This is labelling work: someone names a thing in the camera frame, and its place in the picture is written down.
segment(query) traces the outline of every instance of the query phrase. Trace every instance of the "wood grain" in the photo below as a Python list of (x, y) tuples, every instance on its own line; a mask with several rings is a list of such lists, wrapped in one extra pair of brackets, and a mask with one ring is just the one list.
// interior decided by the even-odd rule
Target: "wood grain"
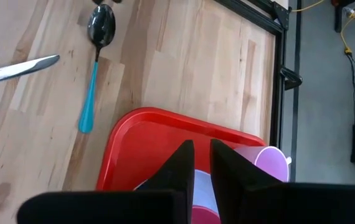
[(15, 223), (35, 194), (93, 190), (111, 128), (135, 108), (269, 138), (274, 36), (212, 0), (107, 2), (117, 30), (100, 54), (95, 127), (81, 134), (95, 51), (85, 26), (95, 5), (0, 0), (0, 66), (61, 56), (0, 83), (0, 223)]

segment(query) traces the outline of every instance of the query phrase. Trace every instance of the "teal spoon handle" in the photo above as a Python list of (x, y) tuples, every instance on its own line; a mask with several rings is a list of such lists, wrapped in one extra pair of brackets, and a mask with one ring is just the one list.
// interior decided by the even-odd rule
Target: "teal spoon handle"
[(95, 120), (95, 90), (96, 90), (97, 62), (93, 65), (92, 79), (90, 80), (89, 90), (86, 96), (85, 105), (79, 120), (79, 131), (90, 133), (93, 129)]

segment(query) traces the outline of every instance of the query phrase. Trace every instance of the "knife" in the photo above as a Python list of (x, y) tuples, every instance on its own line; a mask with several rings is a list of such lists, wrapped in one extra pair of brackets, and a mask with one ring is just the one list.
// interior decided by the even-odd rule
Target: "knife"
[(0, 81), (42, 70), (56, 63), (59, 58), (59, 55), (52, 55), (0, 68)]

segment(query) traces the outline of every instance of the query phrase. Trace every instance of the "concrete floor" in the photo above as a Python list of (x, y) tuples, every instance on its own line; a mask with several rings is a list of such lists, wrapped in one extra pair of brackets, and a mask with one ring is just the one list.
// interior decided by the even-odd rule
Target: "concrete floor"
[[(304, 6), (317, 0), (303, 1)], [(296, 8), (296, 0), (290, 0)], [(286, 66), (294, 69), (296, 15), (290, 16)], [(334, 31), (330, 1), (304, 11), (301, 26), (296, 182), (355, 184), (352, 148), (353, 99), (351, 67), (340, 34)], [(345, 30), (355, 59), (355, 21)], [(293, 90), (286, 91), (283, 147), (291, 155)]]

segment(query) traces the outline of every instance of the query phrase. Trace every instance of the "spoon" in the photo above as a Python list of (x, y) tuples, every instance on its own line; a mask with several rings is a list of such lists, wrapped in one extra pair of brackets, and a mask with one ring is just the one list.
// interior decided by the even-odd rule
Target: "spoon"
[(92, 79), (79, 120), (79, 131), (90, 133), (95, 119), (95, 87), (97, 63), (100, 50), (111, 43), (115, 35), (115, 17), (110, 6), (101, 4), (95, 8), (88, 23), (88, 35), (96, 47), (95, 63), (93, 64)]

